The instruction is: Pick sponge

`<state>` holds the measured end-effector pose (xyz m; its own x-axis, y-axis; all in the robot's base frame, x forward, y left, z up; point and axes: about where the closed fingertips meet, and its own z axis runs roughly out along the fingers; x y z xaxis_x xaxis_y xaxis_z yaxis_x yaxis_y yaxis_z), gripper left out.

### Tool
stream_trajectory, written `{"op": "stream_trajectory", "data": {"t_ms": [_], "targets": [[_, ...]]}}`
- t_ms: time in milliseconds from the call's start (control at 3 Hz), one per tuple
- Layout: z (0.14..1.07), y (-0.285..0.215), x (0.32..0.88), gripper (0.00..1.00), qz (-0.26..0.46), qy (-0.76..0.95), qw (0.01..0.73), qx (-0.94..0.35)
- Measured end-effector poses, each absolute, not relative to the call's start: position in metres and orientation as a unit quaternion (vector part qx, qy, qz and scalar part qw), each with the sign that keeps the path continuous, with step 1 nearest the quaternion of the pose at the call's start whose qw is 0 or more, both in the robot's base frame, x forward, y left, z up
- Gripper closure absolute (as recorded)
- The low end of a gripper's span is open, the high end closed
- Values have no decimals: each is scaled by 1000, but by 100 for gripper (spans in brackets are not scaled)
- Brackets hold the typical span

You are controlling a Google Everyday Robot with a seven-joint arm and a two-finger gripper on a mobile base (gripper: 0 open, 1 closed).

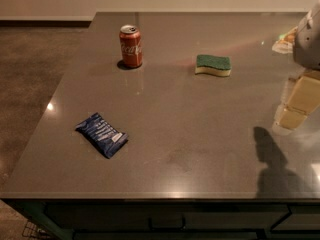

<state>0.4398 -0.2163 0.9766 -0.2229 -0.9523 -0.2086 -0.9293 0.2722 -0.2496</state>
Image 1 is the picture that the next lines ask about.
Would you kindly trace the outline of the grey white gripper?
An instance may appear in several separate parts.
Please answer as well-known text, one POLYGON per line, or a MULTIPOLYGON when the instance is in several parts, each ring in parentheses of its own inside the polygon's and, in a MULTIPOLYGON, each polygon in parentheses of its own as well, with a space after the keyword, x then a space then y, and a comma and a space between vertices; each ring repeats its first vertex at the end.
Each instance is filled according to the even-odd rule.
POLYGON ((320 106, 320 1, 298 24, 293 57, 309 69, 285 83, 274 116, 274 127, 280 131, 295 130, 320 106))

